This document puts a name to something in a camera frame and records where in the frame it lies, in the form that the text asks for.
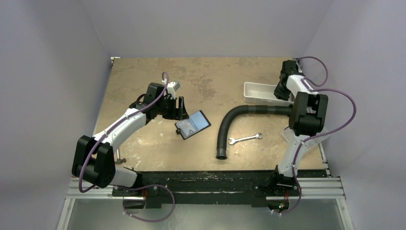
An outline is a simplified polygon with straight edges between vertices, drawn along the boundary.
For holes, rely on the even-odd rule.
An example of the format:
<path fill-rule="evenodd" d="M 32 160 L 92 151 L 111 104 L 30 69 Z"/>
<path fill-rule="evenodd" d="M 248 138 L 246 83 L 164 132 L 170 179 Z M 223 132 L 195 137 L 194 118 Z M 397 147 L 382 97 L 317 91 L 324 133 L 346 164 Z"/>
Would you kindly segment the silver VIP credit card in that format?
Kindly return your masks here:
<path fill-rule="evenodd" d="M 189 119 L 180 121 L 180 129 L 185 135 L 191 135 L 197 132 L 197 128 Z"/>

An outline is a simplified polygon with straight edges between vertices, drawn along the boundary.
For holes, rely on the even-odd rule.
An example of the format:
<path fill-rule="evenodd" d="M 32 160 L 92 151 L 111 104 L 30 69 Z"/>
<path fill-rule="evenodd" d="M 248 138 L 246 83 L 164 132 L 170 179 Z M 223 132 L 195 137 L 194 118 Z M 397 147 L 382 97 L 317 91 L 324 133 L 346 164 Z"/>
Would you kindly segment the black leather card holder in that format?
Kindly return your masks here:
<path fill-rule="evenodd" d="M 188 119 L 175 123 L 176 134 L 180 135 L 183 140 L 196 135 L 210 126 L 211 123 L 202 110 L 193 113 Z"/>

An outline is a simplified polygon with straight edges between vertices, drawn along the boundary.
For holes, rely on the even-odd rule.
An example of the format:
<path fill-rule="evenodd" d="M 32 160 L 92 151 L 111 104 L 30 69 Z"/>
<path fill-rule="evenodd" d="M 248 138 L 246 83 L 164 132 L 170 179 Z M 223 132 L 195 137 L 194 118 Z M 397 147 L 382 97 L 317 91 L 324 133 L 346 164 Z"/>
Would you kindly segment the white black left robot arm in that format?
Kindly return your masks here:
<path fill-rule="evenodd" d="M 131 169 L 117 169 L 114 154 L 137 130 L 158 115 L 168 120 L 184 120 L 189 116 L 184 108 L 184 98 L 176 97 L 180 87 L 177 81 L 150 83 L 147 92 L 129 105 L 126 112 L 108 128 L 92 137 L 80 137 L 72 165 L 73 176 L 97 187 L 124 186 L 131 196 L 142 192 L 143 183 L 138 173 Z"/>

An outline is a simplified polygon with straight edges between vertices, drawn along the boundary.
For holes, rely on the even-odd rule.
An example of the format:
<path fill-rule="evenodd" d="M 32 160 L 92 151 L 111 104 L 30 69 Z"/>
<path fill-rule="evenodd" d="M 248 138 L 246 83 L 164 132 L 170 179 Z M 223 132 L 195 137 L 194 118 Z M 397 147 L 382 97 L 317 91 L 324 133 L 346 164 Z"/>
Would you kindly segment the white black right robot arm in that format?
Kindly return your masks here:
<path fill-rule="evenodd" d="M 328 105 L 328 96 L 314 91 L 296 61 L 282 63 L 279 79 L 275 97 L 284 101 L 291 96 L 294 98 L 288 122 L 293 138 L 288 141 L 288 149 L 275 168 L 274 179 L 269 181 L 269 189 L 275 195 L 295 186 L 297 167 L 306 152 L 305 142 L 323 130 Z"/>

